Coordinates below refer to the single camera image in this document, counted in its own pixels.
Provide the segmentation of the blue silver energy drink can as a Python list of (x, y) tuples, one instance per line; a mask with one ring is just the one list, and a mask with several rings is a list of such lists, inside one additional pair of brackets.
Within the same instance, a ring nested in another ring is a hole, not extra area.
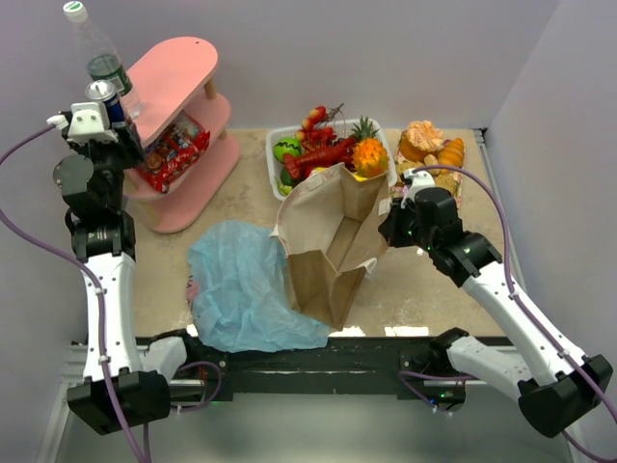
[(120, 94), (111, 81), (95, 80), (87, 86), (85, 94), (91, 101), (99, 102), (104, 105), (111, 123), (123, 123), (127, 121)]

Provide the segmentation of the clear water bottle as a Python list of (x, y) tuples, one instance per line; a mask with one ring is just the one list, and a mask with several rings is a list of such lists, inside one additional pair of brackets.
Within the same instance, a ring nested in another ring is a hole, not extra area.
[(128, 116), (136, 120), (143, 104), (110, 37), (91, 19), (82, 1), (68, 1), (63, 13), (71, 23), (74, 42), (93, 81), (114, 84)]

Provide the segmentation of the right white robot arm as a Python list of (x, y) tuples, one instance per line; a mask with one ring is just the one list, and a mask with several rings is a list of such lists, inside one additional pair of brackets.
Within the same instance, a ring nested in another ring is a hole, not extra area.
[(499, 251), (484, 235), (464, 230), (447, 190), (429, 187), (394, 200), (379, 232), (391, 247), (426, 252), (439, 272), (491, 316), (522, 357), (514, 361), (451, 329), (435, 340), (451, 368), (515, 400), (529, 424), (549, 438), (600, 404), (613, 375), (610, 362), (588, 356), (567, 340), (506, 277)]

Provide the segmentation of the brown jute grocery bag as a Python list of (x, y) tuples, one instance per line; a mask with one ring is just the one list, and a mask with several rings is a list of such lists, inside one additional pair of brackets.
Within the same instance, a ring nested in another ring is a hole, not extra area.
[(337, 164), (316, 169), (282, 202), (273, 235), (286, 262), (291, 309), (341, 330), (364, 277), (388, 244), (386, 174), (360, 179)]

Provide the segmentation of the blue plastic bag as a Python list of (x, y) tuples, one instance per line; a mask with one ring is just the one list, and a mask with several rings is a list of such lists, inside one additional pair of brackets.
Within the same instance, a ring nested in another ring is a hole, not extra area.
[(315, 349), (328, 325), (293, 311), (285, 291), (286, 260), (263, 227), (226, 220), (189, 248), (191, 312), (202, 344), (227, 353)]

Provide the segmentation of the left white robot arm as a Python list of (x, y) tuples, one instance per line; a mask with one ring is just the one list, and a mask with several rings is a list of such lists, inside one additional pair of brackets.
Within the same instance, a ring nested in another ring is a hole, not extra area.
[(69, 409), (99, 435), (169, 416), (171, 382), (188, 359), (185, 331), (164, 334), (146, 351), (133, 329), (135, 227), (123, 205), (125, 169), (142, 158), (127, 123), (65, 115), (51, 119), (74, 151), (53, 178), (68, 206), (65, 221), (88, 303), (83, 382), (67, 392)]

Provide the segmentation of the red snack packet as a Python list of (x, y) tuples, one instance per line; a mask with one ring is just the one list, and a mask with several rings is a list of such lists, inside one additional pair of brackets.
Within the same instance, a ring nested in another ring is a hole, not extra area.
[(210, 131), (181, 112), (145, 149), (145, 161), (136, 168), (154, 190), (166, 194), (173, 182), (192, 167), (210, 144)]

